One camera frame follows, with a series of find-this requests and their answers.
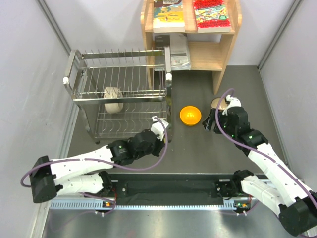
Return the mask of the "steel two-tier dish rack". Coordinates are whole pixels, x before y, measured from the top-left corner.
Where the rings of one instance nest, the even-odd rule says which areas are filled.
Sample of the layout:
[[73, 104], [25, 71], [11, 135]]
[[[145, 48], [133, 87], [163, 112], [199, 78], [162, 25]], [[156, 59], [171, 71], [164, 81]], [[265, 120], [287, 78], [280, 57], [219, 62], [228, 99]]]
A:
[[170, 47], [69, 54], [63, 84], [84, 128], [102, 140], [134, 136], [157, 116], [172, 124]]

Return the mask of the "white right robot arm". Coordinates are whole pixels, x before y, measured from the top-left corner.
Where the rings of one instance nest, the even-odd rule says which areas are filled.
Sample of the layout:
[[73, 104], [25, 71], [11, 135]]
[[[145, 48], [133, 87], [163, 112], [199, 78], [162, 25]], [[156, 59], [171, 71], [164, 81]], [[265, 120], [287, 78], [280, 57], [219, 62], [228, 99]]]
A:
[[292, 236], [316, 236], [317, 193], [289, 170], [260, 131], [250, 127], [243, 107], [226, 112], [211, 108], [203, 126], [207, 131], [226, 135], [272, 183], [266, 184], [249, 170], [237, 170], [230, 179], [230, 196], [253, 196], [278, 217]]

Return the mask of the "orange bowl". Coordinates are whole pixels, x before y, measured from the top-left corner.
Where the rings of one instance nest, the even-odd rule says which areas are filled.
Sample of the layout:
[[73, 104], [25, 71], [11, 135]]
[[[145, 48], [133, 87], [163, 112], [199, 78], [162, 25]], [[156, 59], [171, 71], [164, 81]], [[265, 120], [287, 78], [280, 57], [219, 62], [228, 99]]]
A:
[[180, 119], [187, 126], [194, 126], [202, 119], [201, 111], [194, 106], [185, 106], [180, 111]]

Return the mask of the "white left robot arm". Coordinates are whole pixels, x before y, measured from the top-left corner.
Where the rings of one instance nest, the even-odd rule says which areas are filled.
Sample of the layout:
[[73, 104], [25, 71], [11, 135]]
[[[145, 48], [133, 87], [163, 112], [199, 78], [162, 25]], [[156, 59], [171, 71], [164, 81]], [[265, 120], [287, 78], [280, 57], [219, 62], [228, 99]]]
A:
[[117, 140], [92, 152], [65, 159], [40, 157], [29, 173], [34, 203], [74, 193], [108, 196], [111, 180], [106, 173], [129, 165], [146, 155], [159, 156], [165, 148], [163, 129], [145, 129], [125, 140]]

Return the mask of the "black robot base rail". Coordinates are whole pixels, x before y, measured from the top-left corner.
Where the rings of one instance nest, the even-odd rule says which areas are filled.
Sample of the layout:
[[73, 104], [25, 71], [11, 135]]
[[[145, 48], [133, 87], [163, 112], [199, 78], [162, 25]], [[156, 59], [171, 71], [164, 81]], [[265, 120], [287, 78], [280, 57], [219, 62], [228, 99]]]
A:
[[222, 205], [225, 200], [250, 201], [231, 181], [234, 174], [109, 173], [98, 194], [116, 197], [118, 205]]

